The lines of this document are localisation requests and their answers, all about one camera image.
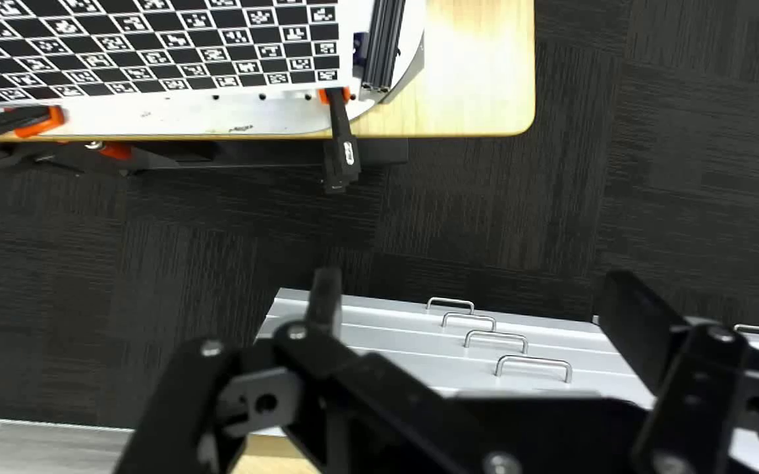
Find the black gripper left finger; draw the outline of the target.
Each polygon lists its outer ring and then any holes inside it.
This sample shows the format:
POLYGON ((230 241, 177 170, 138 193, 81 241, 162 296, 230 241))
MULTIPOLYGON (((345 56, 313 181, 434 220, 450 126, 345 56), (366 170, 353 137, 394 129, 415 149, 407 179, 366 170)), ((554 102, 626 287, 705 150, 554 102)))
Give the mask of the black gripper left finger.
POLYGON ((230 474, 257 433, 283 429, 321 474, 448 474, 444 399, 337 341, 342 275, 318 268, 309 308, 245 350, 216 338, 170 361, 113 474, 230 474))

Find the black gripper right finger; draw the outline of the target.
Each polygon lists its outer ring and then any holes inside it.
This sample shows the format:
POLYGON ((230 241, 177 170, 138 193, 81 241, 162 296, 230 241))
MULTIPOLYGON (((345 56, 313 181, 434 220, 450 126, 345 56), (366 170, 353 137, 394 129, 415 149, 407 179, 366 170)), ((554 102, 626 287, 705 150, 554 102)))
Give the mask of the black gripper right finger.
POLYGON ((602 333, 653 396, 632 446, 639 474, 759 474, 734 457, 734 436, 759 441, 759 347, 728 325, 694 325, 631 272, 610 272, 597 299, 602 333))

